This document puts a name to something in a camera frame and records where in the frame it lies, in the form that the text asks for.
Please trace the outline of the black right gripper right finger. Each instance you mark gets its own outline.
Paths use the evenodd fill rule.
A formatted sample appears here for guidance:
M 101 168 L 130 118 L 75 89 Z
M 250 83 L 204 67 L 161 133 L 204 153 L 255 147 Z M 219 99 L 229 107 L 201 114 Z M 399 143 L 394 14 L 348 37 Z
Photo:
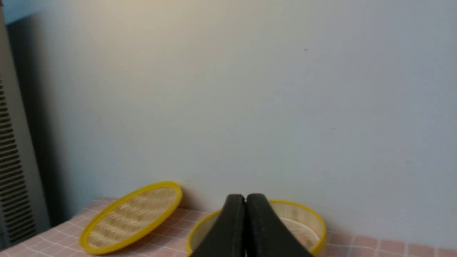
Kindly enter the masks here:
M 245 248 L 248 257 L 312 256 L 286 228 L 265 195 L 250 194 L 245 203 Z

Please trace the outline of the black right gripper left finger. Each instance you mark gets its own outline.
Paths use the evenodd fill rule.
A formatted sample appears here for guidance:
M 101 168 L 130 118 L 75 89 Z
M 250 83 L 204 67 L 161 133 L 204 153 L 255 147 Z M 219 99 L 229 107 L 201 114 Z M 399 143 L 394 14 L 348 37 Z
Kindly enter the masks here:
M 189 232 L 190 257 L 245 257 L 245 198 L 227 195 L 223 207 L 198 221 Z

